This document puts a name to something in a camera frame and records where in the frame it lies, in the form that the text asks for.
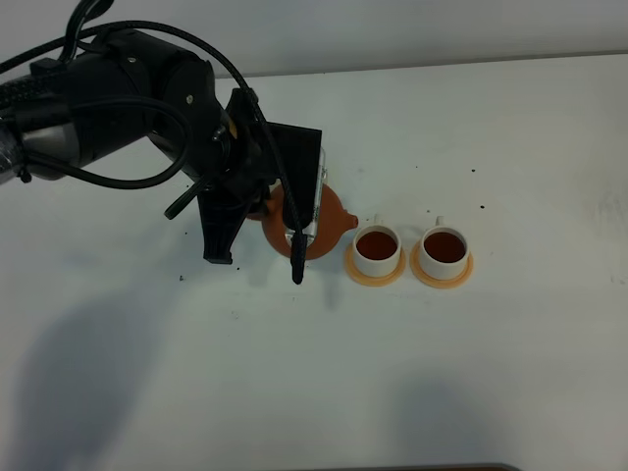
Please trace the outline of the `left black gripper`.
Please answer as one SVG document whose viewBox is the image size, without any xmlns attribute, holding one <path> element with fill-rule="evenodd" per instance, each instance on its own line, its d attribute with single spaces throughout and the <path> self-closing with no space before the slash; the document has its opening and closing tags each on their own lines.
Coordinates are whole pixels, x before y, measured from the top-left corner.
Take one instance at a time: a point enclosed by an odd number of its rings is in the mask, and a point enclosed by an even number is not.
<svg viewBox="0 0 628 471">
<path fill-rule="evenodd" d="M 113 189 L 159 185 L 178 173 L 192 179 L 203 234 L 203 258 L 232 265 L 232 245 L 271 185 L 245 181 L 230 169 L 235 127 L 215 92 L 214 47 L 186 34 L 184 46 L 163 28 L 90 28 L 28 53 L 28 172 L 72 177 Z M 239 71 L 278 163 L 280 154 L 257 97 Z M 169 159 L 161 173 L 137 180 L 99 176 L 88 166 L 142 138 Z"/>
</svg>

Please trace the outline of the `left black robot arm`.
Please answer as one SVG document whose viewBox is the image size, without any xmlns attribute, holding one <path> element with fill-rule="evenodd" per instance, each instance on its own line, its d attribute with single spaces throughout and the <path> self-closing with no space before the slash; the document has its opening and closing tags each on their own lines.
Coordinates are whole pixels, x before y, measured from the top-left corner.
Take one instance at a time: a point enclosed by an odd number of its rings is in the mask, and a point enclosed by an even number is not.
<svg viewBox="0 0 628 471">
<path fill-rule="evenodd" d="M 281 181 L 281 155 L 255 93 L 240 80 L 230 102 L 215 92 L 218 51 L 181 30 L 117 22 L 58 39 L 3 64 L 28 64 L 1 87 L 1 177 L 71 177 L 118 190 L 157 186 L 177 174 L 190 188 L 165 212 L 199 206 L 204 258 L 231 264 L 244 220 Z M 142 138 L 169 159 L 137 180 L 99 176 L 88 166 Z"/>
</svg>

